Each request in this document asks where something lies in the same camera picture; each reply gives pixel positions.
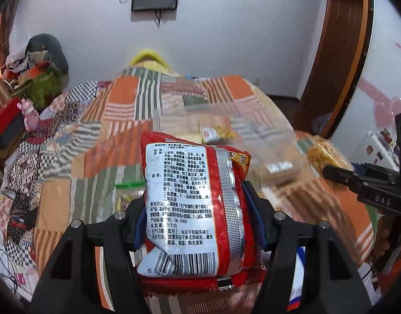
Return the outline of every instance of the white ingredient label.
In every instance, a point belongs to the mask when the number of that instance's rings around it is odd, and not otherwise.
[[[213,276],[218,271],[206,149],[183,143],[146,147],[147,237],[157,248],[138,273],[151,277]]]
[[[219,140],[219,135],[214,128],[202,128],[202,137],[204,144],[217,142]]]
[[[278,172],[290,170],[291,168],[293,168],[293,164],[290,161],[281,161],[276,164],[268,164],[266,165],[266,168],[271,174],[275,174]]]

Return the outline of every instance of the floor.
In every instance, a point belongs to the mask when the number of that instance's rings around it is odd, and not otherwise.
[[[313,133],[311,127],[311,116],[302,109],[299,100],[283,97],[271,97],[285,117],[292,124],[294,130]]]

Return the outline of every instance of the patchwork bedspread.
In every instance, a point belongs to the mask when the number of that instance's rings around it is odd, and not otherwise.
[[[17,286],[30,299],[67,225],[77,218],[85,223],[105,220],[115,212],[115,185],[143,180],[143,130],[152,130],[158,115],[170,114],[172,119],[200,104],[219,104],[223,116],[231,105],[232,115],[248,117],[261,129],[292,129],[273,102],[239,76],[185,79],[129,67],[112,82],[84,83],[56,98],[41,115],[37,135],[25,137],[5,169],[0,194],[0,271],[11,275],[5,277],[8,285]],[[242,124],[232,125],[242,128]],[[373,242],[367,211],[354,195],[334,194],[315,176],[302,158],[310,145],[309,136],[297,134],[291,154],[304,161],[300,178],[280,189],[265,188],[262,196],[296,220],[328,219],[359,263]],[[132,255],[133,262],[146,253],[143,247]],[[102,248],[96,250],[96,258],[102,303],[112,309]],[[260,285],[249,285],[219,295],[151,297],[147,303],[153,313],[223,309],[248,313],[258,289]]]

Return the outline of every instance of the brown wooden door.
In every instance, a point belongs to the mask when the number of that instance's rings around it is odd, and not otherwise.
[[[328,0],[323,34],[301,98],[311,119],[333,112],[346,85],[358,47],[363,0]]]

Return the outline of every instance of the pink toy figurine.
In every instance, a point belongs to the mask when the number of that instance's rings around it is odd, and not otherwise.
[[[32,101],[29,99],[22,99],[22,103],[17,103],[18,109],[22,111],[25,117],[25,130],[28,133],[34,133],[38,128],[39,114],[38,111],[34,109]]]

